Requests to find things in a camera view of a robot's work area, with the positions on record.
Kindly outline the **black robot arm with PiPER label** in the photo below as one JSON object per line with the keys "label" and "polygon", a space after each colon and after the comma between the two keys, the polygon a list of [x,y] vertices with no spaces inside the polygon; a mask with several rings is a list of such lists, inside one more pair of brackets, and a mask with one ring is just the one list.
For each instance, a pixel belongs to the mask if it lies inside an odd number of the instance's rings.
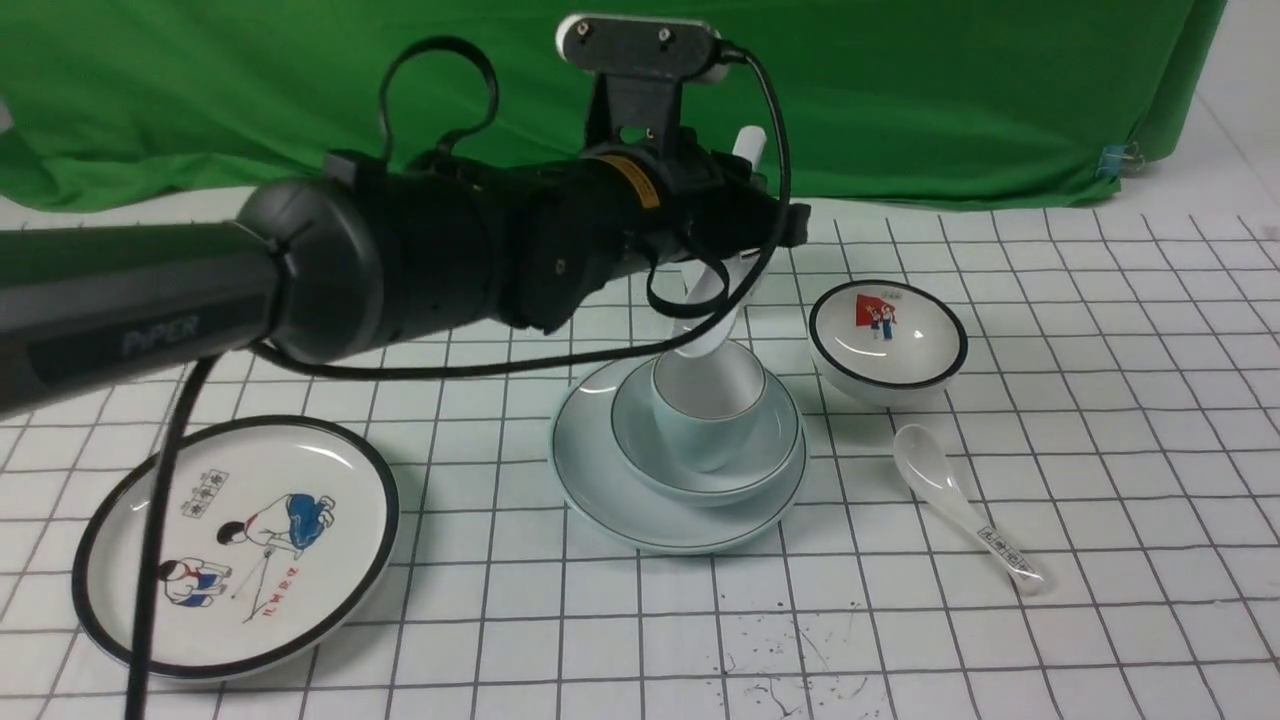
{"label": "black robot arm with PiPER label", "polygon": [[724,152],[671,178],[636,150],[403,176],[352,155],[255,190],[228,222],[3,233],[3,415],[270,343],[296,369],[477,322],[557,332],[612,281],[806,241]]}

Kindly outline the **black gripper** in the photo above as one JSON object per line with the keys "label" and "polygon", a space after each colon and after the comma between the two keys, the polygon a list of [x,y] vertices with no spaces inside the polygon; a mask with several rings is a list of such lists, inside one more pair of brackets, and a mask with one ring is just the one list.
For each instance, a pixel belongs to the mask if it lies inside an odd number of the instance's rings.
{"label": "black gripper", "polygon": [[750,255],[772,237],[780,214],[782,249],[809,241],[810,206],[769,196],[748,163],[727,152],[686,143],[660,160],[649,143],[605,141],[586,145],[585,164],[600,193],[589,211],[588,291],[646,269],[649,258],[677,263],[696,249],[719,260]]}

